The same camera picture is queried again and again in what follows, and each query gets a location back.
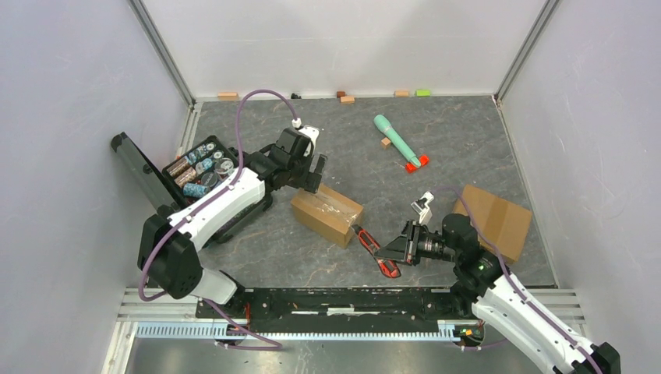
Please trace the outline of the red box cutter knife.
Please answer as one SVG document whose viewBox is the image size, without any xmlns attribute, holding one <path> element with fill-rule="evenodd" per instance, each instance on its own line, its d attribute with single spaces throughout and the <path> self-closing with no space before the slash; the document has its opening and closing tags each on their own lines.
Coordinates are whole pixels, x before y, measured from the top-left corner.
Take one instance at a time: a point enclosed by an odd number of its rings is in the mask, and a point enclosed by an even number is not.
<svg viewBox="0 0 661 374">
<path fill-rule="evenodd" d="M 389 279 L 396 279 L 401 276 L 401 271 L 394 261 L 381 259 L 376 256 L 376 252 L 381 246 L 367 230 L 358 224 L 353 224 L 352 230 L 355 232 L 355 236 L 361 246 L 372 256 L 383 276 Z"/>
</svg>

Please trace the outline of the brown cardboard express box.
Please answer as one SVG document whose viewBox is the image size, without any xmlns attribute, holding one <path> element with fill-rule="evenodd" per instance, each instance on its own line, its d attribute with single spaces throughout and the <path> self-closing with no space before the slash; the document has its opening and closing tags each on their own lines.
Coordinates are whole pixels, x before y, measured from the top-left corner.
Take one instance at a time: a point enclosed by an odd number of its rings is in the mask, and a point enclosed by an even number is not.
<svg viewBox="0 0 661 374">
<path fill-rule="evenodd" d="M 320 184 L 316 193 L 300 189 L 291 200 L 295 219 L 342 249 L 348 247 L 355 232 L 354 224 L 360 225 L 363 205 Z"/>
</svg>

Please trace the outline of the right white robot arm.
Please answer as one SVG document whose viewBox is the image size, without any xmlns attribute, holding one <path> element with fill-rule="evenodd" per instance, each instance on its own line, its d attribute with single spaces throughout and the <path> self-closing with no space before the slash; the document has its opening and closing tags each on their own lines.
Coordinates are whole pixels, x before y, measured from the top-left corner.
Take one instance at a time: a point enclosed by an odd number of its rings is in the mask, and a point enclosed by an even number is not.
<svg viewBox="0 0 661 374">
<path fill-rule="evenodd" d="M 457 278 L 450 306 L 461 318 L 494 327 L 543 373 L 619 373 L 620 354 L 592 343 L 556 317 L 496 254 L 479 242 L 469 217 L 448 214 L 441 231 L 408 221 L 402 233 L 376 250 L 383 260 L 414 266 L 422 258 L 452 262 Z"/>
</svg>

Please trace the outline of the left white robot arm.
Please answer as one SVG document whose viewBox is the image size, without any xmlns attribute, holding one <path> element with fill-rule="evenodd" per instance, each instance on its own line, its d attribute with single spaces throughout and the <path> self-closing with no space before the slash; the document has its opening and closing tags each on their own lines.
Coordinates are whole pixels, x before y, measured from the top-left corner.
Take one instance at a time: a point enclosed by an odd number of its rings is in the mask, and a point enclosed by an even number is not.
<svg viewBox="0 0 661 374">
<path fill-rule="evenodd" d="M 238 149 L 236 167 L 219 186 L 168 217 L 148 218 L 137 260 L 142 275 L 162 295 L 210 299 L 224 316 L 238 316 L 245 307 L 238 283 L 221 270 L 205 268 L 198 253 L 220 230 L 239 225 L 239 216 L 252 213 L 274 190 L 290 186 L 317 192 L 327 161 L 321 154 L 316 167 L 311 166 L 319 135 L 309 125 L 286 128 L 267 148 L 253 153 Z"/>
</svg>

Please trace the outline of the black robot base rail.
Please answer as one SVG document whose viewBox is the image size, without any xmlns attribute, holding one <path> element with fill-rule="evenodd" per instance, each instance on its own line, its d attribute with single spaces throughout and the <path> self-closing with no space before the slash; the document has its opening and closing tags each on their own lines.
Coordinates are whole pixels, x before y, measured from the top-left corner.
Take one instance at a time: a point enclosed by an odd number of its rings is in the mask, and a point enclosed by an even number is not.
<svg viewBox="0 0 661 374">
<path fill-rule="evenodd" d="M 486 324 L 455 308 L 449 288 L 253 288 L 222 310 L 256 333 L 432 333 L 440 321 Z"/>
</svg>

